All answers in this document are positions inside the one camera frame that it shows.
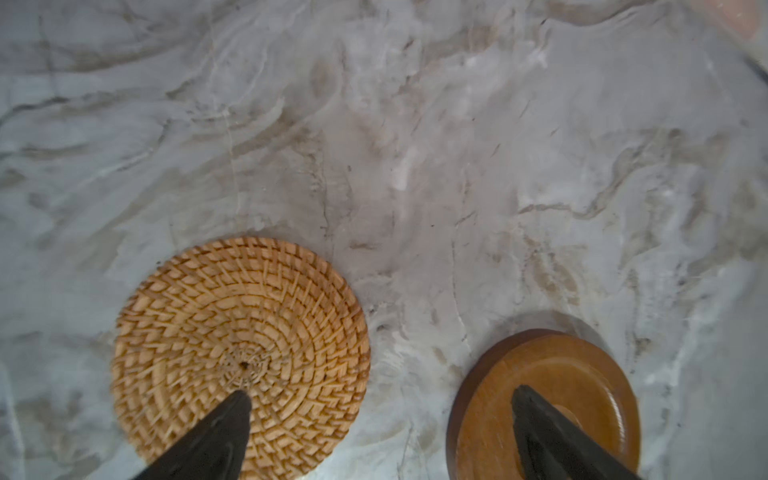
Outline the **dark brown wooden coaster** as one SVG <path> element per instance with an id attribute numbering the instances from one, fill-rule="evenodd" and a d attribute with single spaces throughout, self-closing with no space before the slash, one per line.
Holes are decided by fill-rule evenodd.
<path id="1" fill-rule="evenodd" d="M 452 479 L 635 479 L 636 398 L 613 358 L 532 329 L 499 341 L 467 374 L 446 434 Z"/>

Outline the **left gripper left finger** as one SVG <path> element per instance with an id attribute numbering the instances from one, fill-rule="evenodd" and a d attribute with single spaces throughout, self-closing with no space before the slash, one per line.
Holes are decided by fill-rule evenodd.
<path id="1" fill-rule="evenodd" d="M 136 480 L 238 479 L 250 435 L 251 399 L 231 393 Z"/>

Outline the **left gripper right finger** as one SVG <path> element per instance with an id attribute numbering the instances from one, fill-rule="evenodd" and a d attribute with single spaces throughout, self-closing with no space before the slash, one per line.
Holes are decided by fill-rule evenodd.
<path id="1" fill-rule="evenodd" d="M 525 479 L 637 477 L 532 387 L 516 388 L 511 405 L 514 435 Z"/>

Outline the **woven rattan coaster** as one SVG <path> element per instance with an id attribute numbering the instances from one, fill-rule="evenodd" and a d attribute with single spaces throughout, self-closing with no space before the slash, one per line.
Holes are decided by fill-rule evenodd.
<path id="1" fill-rule="evenodd" d="M 245 479 L 297 479 L 349 432 L 370 342 L 352 288 L 314 252 L 235 237 L 190 248 L 150 274 L 116 321 L 118 422 L 154 461 L 229 394 L 251 401 Z"/>

